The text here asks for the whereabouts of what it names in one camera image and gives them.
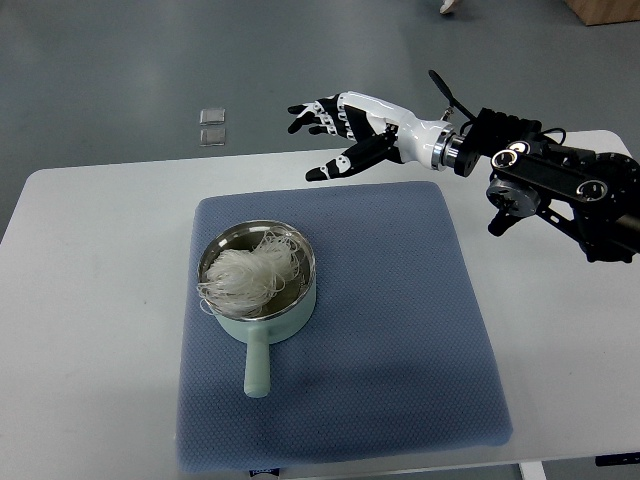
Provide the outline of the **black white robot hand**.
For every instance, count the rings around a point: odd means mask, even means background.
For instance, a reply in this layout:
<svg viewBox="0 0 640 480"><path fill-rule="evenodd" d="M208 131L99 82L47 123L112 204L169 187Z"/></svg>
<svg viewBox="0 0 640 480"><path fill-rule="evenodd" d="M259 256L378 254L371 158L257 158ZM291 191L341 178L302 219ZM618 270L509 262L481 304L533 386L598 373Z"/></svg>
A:
<svg viewBox="0 0 640 480"><path fill-rule="evenodd" d="M416 161L443 170L447 144L455 135L445 120L422 120L406 108L354 91L290 106L288 112L294 116L288 127L291 134L306 127L312 135L353 142L326 164L309 170L309 182L351 177L383 161Z"/></svg>

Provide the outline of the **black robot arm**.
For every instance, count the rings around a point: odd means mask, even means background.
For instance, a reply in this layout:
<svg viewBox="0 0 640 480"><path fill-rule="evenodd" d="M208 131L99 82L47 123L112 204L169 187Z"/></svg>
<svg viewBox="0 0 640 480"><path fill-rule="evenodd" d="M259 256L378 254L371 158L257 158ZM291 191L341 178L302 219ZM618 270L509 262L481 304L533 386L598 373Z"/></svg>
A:
<svg viewBox="0 0 640 480"><path fill-rule="evenodd" d="M566 145L537 120L484 108L472 114L440 75L430 78L467 119L448 134L435 164L467 177L481 157L490 161L486 197L497 213L488 230L503 235L537 216L574 240L587 260L629 263L639 252L639 163L628 155Z"/></svg>

